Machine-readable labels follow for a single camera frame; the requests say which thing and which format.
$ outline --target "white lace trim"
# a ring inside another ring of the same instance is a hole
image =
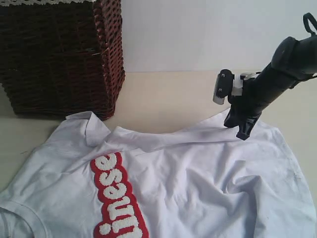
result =
[[[44,4],[58,4],[60,2],[62,3],[71,3],[71,2],[95,2],[96,0],[0,0],[0,6],[9,6],[9,5],[44,5]]]

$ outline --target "black robotic arm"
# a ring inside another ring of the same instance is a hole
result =
[[[284,91],[315,78],[317,35],[310,29],[309,21],[317,30],[315,18],[310,13],[305,14],[304,26],[311,36],[301,41],[286,38],[262,72],[234,75],[224,69],[218,75],[213,100],[223,104],[224,98],[228,97],[231,108],[224,125],[230,128],[238,126],[238,138],[249,138],[262,111]]]

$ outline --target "letter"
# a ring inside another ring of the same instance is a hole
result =
[[[133,228],[133,232],[123,234],[117,238],[141,238],[143,236],[142,230],[138,227]]]
[[[122,180],[122,172],[118,169],[113,169],[110,171],[109,175],[106,172],[103,172],[100,175],[99,181],[103,186],[110,186],[113,181],[116,183],[121,182]]]
[[[106,187],[104,189],[104,196],[112,200],[122,198],[127,191],[127,187],[123,183],[118,183],[117,187],[118,189],[113,186]]]
[[[108,155],[109,159],[106,156],[100,156],[95,159],[95,165],[101,171],[108,171],[115,167],[117,164],[117,157],[115,154]]]
[[[127,205],[130,203],[130,198],[125,196],[122,198],[121,201],[114,202],[113,204],[110,204],[107,208],[109,212],[110,219],[114,221],[117,217],[123,216],[123,215],[134,215],[134,209],[132,205],[128,205],[127,207],[120,208],[118,207]]]
[[[122,220],[118,220],[112,223],[112,230],[114,233],[118,233],[119,230],[127,227],[137,227],[139,222],[135,216],[127,217]]]

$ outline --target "woven texture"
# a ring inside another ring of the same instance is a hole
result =
[[[0,0],[0,6],[10,6],[10,5],[45,5],[45,4],[58,4],[60,2],[63,3],[71,3],[71,2],[84,2],[90,1],[94,2],[95,0]]]
[[[121,27],[120,0],[0,7],[0,83],[15,113],[112,116]]]

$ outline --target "beige table surface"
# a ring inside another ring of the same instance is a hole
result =
[[[212,102],[218,72],[127,73],[115,116],[106,125],[140,132],[173,132],[224,109]],[[261,119],[281,129],[297,156],[317,204],[317,79],[289,90]],[[21,119],[0,89],[0,191],[12,180],[32,149],[43,143],[58,120]]]

